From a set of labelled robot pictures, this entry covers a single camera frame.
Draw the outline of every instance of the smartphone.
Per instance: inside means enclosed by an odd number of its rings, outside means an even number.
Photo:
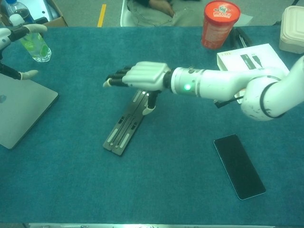
[[[261,195],[266,189],[236,134],[214,141],[214,146],[240,200]]]

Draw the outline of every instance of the blue tablecloth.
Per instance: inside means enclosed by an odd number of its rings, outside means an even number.
[[[134,89],[103,89],[105,77],[138,61],[217,69],[201,28],[50,28],[53,55],[33,61],[20,43],[3,53],[60,98],[14,150],[0,147],[0,221],[52,223],[304,225],[304,105],[256,122],[238,104],[159,96],[122,157],[102,147]],[[254,45],[280,51],[277,26],[246,27]],[[267,192],[237,198],[213,140],[236,133]]]

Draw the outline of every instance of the red cup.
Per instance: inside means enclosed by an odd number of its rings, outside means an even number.
[[[220,48],[240,15],[239,7],[229,1],[209,2],[204,10],[202,45],[210,49]]]

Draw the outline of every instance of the gray laptop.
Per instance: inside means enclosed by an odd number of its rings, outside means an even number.
[[[12,149],[57,97],[36,82],[0,74],[0,144]]]

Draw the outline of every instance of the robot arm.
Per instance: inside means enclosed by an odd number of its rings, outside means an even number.
[[[129,86],[149,93],[143,115],[155,109],[157,95],[168,88],[175,94],[228,101],[245,90],[241,109],[248,117],[266,121],[304,101],[304,56],[286,76],[278,68],[262,68],[244,72],[170,69],[165,63],[139,62],[109,75],[104,87]]]
[[[47,27],[44,25],[38,24],[29,24],[23,25],[20,27],[16,27],[11,29],[8,28],[0,28],[0,60],[2,60],[2,52],[3,50],[11,44],[22,37],[24,37],[28,33],[35,33],[35,32],[46,32]],[[0,63],[0,73],[6,76],[12,77],[18,80],[26,80],[30,79],[35,76],[38,71],[30,70],[28,72],[18,72],[15,69],[12,69],[2,63]]]

